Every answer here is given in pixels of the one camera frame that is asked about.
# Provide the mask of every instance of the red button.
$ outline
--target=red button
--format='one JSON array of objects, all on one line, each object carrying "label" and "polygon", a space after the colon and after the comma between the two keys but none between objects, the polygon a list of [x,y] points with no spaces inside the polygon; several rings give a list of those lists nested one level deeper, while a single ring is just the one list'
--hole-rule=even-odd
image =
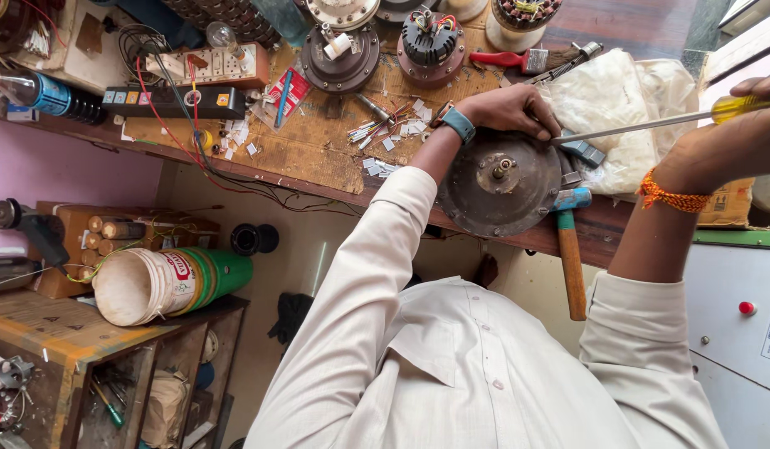
[{"label": "red button", "polygon": [[743,315],[751,316],[756,313],[756,306],[753,303],[742,301],[739,303],[739,312]]}]

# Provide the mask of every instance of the smartwatch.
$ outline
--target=smartwatch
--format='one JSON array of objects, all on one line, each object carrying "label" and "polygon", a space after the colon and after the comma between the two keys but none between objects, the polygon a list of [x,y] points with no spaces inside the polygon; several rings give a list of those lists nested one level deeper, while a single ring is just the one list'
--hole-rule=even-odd
[{"label": "smartwatch", "polygon": [[430,121],[430,128],[438,128],[443,124],[449,125],[453,130],[457,131],[462,139],[462,144],[465,145],[471,138],[477,133],[474,125],[471,124],[471,120],[468,117],[462,115],[457,109],[454,108],[454,103],[450,100],[445,105],[438,109],[438,112],[432,117]]}]

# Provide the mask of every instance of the light bulb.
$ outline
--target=light bulb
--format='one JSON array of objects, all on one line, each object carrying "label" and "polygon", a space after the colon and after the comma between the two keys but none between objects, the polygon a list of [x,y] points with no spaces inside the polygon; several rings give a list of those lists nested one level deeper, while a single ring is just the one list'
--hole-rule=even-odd
[{"label": "light bulb", "polygon": [[211,22],[205,29],[208,43],[215,49],[227,50],[233,44],[237,44],[235,33],[230,25],[224,22]]}]

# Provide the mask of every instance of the paintbrush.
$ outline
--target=paintbrush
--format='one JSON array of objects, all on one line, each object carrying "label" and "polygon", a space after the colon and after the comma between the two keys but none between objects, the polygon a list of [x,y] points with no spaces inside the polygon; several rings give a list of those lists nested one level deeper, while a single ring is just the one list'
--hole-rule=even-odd
[{"label": "paintbrush", "polygon": [[556,69],[577,56],[579,56],[579,49],[573,46],[563,50],[528,49],[521,55],[510,52],[474,52],[469,55],[471,61],[474,62],[502,67],[520,66],[521,73],[524,75],[537,75],[547,70]]}]

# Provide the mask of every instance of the green bucket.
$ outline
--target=green bucket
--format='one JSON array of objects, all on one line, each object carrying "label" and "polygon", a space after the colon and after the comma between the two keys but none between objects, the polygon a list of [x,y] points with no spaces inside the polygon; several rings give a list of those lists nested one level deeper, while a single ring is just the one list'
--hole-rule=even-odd
[{"label": "green bucket", "polygon": [[216,291],[208,300],[211,303],[220,296],[239,290],[252,279],[252,259],[238,256],[234,252],[220,249],[198,249],[216,267]]},{"label": "green bucket", "polygon": [[211,267],[209,266],[211,263],[210,259],[207,255],[199,251],[194,251],[195,249],[196,248],[178,248],[178,250],[183,251],[197,261],[197,265],[199,265],[200,270],[202,270],[202,276],[205,278],[202,283],[202,292],[200,293],[199,299],[187,311],[197,310],[198,308],[207,305],[210,302],[210,292],[212,287],[216,283],[216,280],[212,279]]}]

